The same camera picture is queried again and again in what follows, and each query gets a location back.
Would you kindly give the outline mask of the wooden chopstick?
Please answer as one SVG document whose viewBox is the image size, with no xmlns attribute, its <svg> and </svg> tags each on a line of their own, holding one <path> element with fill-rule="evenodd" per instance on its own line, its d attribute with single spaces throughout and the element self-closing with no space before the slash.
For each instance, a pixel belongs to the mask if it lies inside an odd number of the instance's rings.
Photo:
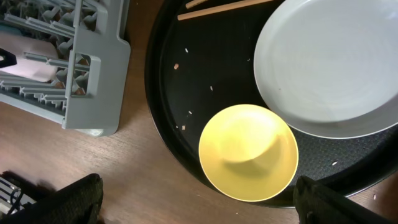
<svg viewBox="0 0 398 224">
<path fill-rule="evenodd" d="M 188 2 L 188 3 L 186 3 L 185 7 L 187 9 L 190 9 L 190 8 L 192 8 L 194 6 L 197 6 L 197 5 L 199 5 L 199 4 L 201 4 L 201 3 L 205 2 L 205 1 L 207 1 L 207 0 L 192 0 L 192 1 Z"/>
<path fill-rule="evenodd" d="M 186 19 L 192 19 L 195 17 L 201 17 L 201 16 L 206 16 L 210 14 L 216 14 L 219 12 L 224 12 L 224 11 L 230 11 L 233 9 L 239 9 L 242 7 L 248 7 L 252 6 L 255 4 L 262 4 L 265 2 L 270 2 L 272 0 L 244 0 L 244 1 L 238 1 L 238 2 L 233 2 L 229 4 L 224 4 L 221 6 L 215 6 L 215 7 L 210 7 L 208 9 L 202 9 L 199 11 L 193 11 L 193 12 L 188 12 L 185 14 L 181 14 L 177 16 L 177 19 L 179 21 L 186 20 Z"/>
</svg>

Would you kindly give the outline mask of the grey dishwasher rack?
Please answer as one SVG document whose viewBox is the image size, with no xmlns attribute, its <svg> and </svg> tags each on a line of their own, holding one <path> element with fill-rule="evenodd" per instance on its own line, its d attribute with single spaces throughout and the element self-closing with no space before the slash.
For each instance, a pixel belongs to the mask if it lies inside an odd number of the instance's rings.
<svg viewBox="0 0 398 224">
<path fill-rule="evenodd" d="M 58 58 L 47 82 L 1 71 L 1 101 L 63 129 L 110 136 L 119 126 L 131 47 L 124 39 L 129 0 L 2 1 L 1 30 L 50 42 Z"/>
</svg>

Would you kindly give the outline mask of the pink cup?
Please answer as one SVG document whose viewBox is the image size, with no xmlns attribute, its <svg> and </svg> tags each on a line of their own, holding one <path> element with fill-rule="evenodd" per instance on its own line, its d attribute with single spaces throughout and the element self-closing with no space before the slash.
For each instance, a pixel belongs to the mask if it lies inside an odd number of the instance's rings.
<svg viewBox="0 0 398 224">
<path fill-rule="evenodd" d="M 48 65 L 46 59 L 41 62 L 25 58 L 25 53 L 58 58 L 57 50 L 50 42 L 1 31 L 1 49 L 14 54 L 17 59 L 16 65 L 1 68 L 2 72 L 38 82 L 55 77 L 57 67 Z"/>
</svg>

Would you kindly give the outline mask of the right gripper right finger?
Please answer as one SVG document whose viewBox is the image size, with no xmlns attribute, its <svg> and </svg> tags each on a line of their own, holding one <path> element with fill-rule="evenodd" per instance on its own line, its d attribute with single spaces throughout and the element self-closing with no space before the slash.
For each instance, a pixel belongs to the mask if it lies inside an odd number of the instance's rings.
<svg viewBox="0 0 398 224">
<path fill-rule="evenodd" d="M 307 176 L 297 179 L 293 198 L 300 224 L 392 223 Z"/>
</svg>

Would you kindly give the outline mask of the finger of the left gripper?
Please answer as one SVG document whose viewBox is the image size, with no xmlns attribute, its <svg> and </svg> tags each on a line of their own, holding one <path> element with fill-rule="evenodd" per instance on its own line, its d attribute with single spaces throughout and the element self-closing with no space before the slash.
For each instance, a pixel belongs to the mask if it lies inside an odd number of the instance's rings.
<svg viewBox="0 0 398 224">
<path fill-rule="evenodd" d="M 7 50 L 0 49 L 0 68 L 10 67 L 17 64 L 16 56 Z"/>
</svg>

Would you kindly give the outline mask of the grey plate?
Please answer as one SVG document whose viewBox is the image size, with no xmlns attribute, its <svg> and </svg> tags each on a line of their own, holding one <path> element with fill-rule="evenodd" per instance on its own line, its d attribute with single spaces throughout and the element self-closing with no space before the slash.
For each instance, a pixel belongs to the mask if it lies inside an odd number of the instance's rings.
<svg viewBox="0 0 398 224">
<path fill-rule="evenodd" d="M 397 2 L 284 1 L 254 52 L 266 105 L 312 136 L 358 138 L 397 124 Z"/>
</svg>

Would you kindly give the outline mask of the round black tray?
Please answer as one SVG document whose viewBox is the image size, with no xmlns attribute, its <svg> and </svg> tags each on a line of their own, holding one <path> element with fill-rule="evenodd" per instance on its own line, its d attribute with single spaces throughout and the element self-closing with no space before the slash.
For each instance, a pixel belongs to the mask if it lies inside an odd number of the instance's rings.
<svg viewBox="0 0 398 224">
<path fill-rule="evenodd" d="M 155 126 L 169 151 L 203 185 L 200 135 L 229 106 L 263 106 L 254 79 L 256 41 L 280 5 L 266 2 L 179 21 L 185 1 L 165 1 L 147 48 L 145 88 Z M 294 131 L 297 176 L 351 196 L 397 172 L 397 128 L 354 139 L 325 139 Z"/>
</svg>

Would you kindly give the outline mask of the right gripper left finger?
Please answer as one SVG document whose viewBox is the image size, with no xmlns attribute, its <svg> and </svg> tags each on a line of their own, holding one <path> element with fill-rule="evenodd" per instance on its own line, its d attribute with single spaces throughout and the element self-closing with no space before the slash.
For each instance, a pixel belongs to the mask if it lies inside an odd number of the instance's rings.
<svg viewBox="0 0 398 224">
<path fill-rule="evenodd" d="M 60 189 L 1 174 L 1 223 L 101 223 L 103 180 L 89 174 Z"/>
</svg>

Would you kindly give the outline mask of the yellow bowl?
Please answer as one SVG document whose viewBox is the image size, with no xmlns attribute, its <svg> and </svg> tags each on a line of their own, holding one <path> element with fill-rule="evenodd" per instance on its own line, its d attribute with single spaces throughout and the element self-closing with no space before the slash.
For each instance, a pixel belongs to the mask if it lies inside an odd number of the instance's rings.
<svg viewBox="0 0 398 224">
<path fill-rule="evenodd" d="M 293 180 L 299 164 L 290 127 L 274 112 L 249 104 L 215 114 L 203 128 L 198 155 L 210 183 L 243 202 L 279 195 Z"/>
</svg>

